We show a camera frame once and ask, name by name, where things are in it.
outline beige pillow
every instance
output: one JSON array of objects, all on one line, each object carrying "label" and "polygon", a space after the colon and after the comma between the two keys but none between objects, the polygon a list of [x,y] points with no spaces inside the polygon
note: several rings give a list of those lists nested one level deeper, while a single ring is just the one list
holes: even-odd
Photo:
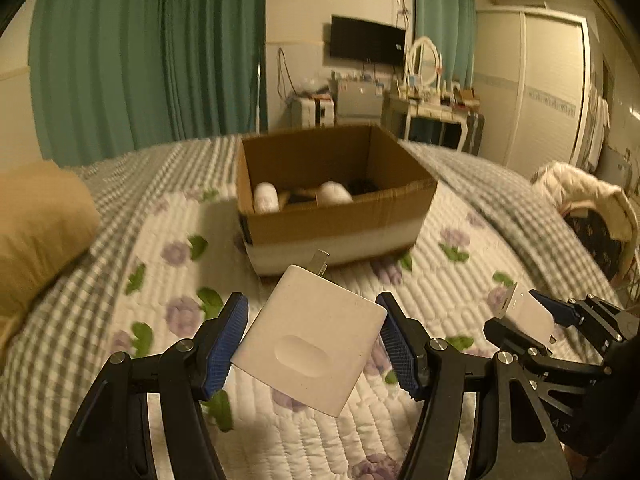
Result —
[{"label": "beige pillow", "polygon": [[0,362],[38,293],[95,238],[89,190],[51,161],[0,173]]}]

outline bed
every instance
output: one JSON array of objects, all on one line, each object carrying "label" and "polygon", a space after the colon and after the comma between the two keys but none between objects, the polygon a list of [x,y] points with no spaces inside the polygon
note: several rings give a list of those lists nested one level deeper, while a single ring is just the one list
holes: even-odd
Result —
[{"label": "bed", "polygon": [[[234,290],[249,297],[251,321],[273,290],[274,283],[255,277],[238,239],[236,141],[155,146],[74,170],[100,212],[99,234],[38,298],[0,379],[0,433],[34,479],[49,475],[110,352],[161,352],[193,334],[205,306]],[[465,153],[404,145],[440,180],[416,246],[398,259],[330,269],[329,280],[371,300],[390,290],[431,336],[486,356],[495,348],[482,326],[510,283],[618,303],[561,216],[524,179]],[[203,288],[204,296],[197,292]],[[574,332],[556,339],[554,355],[594,360]],[[233,479],[394,478],[420,413],[420,403],[399,388],[381,344],[338,418],[235,368],[224,390],[228,403],[204,410]],[[159,403],[151,397],[156,468],[159,478],[170,479]],[[466,394],[455,479],[464,476],[473,404]]]}]

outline sliding wardrobe door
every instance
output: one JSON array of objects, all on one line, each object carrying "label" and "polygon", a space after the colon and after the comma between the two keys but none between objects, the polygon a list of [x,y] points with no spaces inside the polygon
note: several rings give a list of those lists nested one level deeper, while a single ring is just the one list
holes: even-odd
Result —
[{"label": "sliding wardrobe door", "polygon": [[506,166],[529,178],[552,160],[571,160],[582,110],[585,45],[576,22],[527,14],[524,25],[524,96]]},{"label": "sliding wardrobe door", "polygon": [[515,128],[520,82],[519,12],[478,12],[474,90],[484,114],[478,155],[505,164]]}]

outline white vanity table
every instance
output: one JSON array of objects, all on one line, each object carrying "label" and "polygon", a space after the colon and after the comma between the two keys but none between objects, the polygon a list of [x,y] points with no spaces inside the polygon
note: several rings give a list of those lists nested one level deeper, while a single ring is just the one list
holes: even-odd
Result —
[{"label": "white vanity table", "polygon": [[[466,142],[466,119],[468,110],[440,104],[440,74],[442,56],[433,42],[423,36],[415,40],[407,53],[404,64],[404,81],[398,83],[398,92],[388,92],[382,105],[382,125],[394,132],[396,116],[404,115],[404,139],[409,138],[411,120],[414,117],[441,121],[440,139],[444,140],[445,123],[459,124],[461,133],[457,150],[461,151]],[[409,98],[409,95],[423,98]]]},{"label": "white vanity table", "polygon": [[382,107],[382,125],[393,131],[394,123],[393,114],[402,114],[406,116],[404,123],[404,139],[409,139],[409,130],[411,128],[411,119],[414,117],[422,117],[425,119],[433,119],[441,121],[440,139],[438,144],[442,144],[444,139],[444,123],[452,123],[460,125],[460,141],[457,150],[460,152],[466,142],[467,126],[466,118],[468,110],[459,110],[446,105],[438,105],[426,101],[418,101],[414,99],[402,99],[398,96],[386,95],[385,102]]}]

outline cardboard box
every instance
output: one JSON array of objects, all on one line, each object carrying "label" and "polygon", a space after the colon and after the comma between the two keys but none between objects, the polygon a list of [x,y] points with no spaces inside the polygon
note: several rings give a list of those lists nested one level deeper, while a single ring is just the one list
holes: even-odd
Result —
[{"label": "cardboard box", "polygon": [[472,88],[461,90],[460,95],[462,95],[463,103],[467,108],[470,108],[474,112],[480,109],[480,99]]},{"label": "cardboard box", "polygon": [[[243,137],[238,149],[238,209],[247,254],[259,276],[289,265],[305,267],[317,249],[336,266],[411,247],[424,222],[436,180],[391,134],[378,126],[284,130]],[[367,178],[379,189],[353,203],[289,205],[254,212],[253,190],[271,182],[278,192]]]}]

